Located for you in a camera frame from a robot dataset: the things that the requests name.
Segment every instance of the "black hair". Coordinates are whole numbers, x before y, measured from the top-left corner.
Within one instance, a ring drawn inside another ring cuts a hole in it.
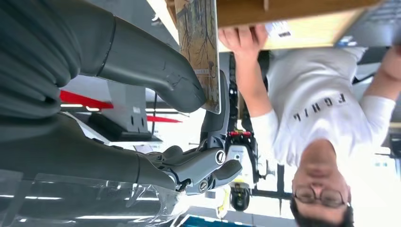
[[[344,218],[341,224],[335,225],[333,223],[317,220],[314,218],[307,218],[302,216],[298,207],[296,206],[296,201],[294,197],[291,199],[290,208],[292,214],[294,215],[295,222],[299,227],[353,227],[354,226],[354,210],[351,206],[347,207],[347,210],[344,212]]]

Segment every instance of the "wooden table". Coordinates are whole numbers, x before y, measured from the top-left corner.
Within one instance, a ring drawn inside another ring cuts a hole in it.
[[[178,43],[174,0],[147,1]],[[380,2],[381,0],[217,0],[218,27],[285,20],[291,37],[270,38],[265,49],[333,46],[366,8]],[[228,50],[219,45],[219,51]]]

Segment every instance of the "transparent plastic cover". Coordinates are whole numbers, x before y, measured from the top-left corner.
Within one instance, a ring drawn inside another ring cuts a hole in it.
[[[187,211],[186,195],[156,185],[0,170],[0,226],[157,226]]]

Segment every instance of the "white t-shirt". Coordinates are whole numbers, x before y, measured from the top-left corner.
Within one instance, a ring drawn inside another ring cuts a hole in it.
[[[316,139],[332,143],[338,162],[373,154],[381,146],[395,102],[377,96],[356,100],[351,78],[362,54],[305,49],[274,62],[268,75],[274,110],[251,119],[267,159],[298,166],[302,152]]]

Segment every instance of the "eyeglasses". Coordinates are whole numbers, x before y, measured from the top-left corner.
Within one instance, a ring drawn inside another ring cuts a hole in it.
[[[331,189],[323,189],[318,198],[311,187],[299,187],[296,189],[294,197],[307,204],[314,204],[320,200],[323,206],[330,208],[338,208],[345,205],[341,193]]]

